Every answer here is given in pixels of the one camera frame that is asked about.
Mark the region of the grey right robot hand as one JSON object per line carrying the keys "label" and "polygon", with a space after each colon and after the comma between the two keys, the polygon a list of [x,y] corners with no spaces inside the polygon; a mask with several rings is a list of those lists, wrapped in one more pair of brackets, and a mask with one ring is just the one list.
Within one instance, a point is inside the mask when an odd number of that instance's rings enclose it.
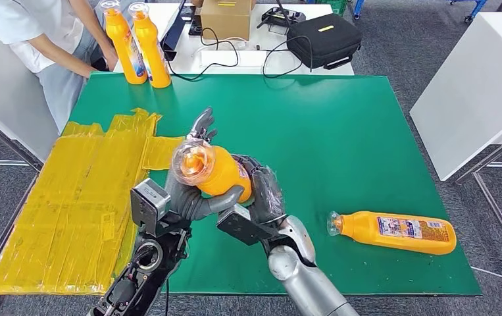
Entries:
{"label": "grey right robot hand", "polygon": [[247,206],[251,220],[267,224],[283,218],[286,215],[283,195],[272,169],[248,155],[232,154],[232,157],[244,167],[251,180],[253,202]]}

